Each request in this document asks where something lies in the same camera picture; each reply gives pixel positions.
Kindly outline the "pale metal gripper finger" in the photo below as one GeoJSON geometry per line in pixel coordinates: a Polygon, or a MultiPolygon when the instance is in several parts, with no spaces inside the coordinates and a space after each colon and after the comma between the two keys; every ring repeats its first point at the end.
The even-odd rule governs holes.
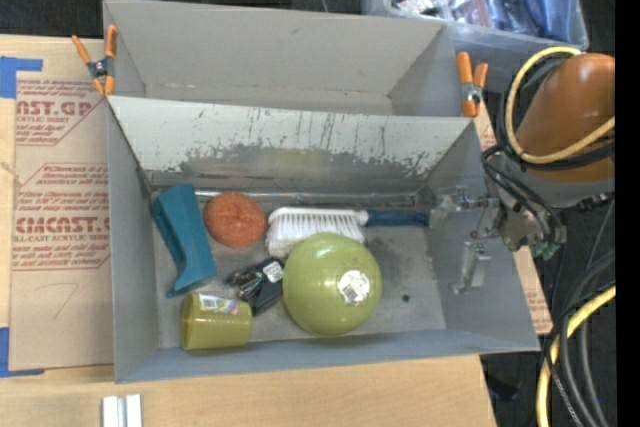
{"type": "Polygon", "coordinates": [[[483,287],[491,255],[485,246],[477,241],[465,241],[456,278],[449,283],[448,288],[454,294],[465,294],[483,287]]]}
{"type": "Polygon", "coordinates": [[[440,188],[435,194],[434,205],[430,210],[429,226],[439,228],[450,216],[471,211],[478,205],[478,199],[469,193],[467,186],[440,188]]]}

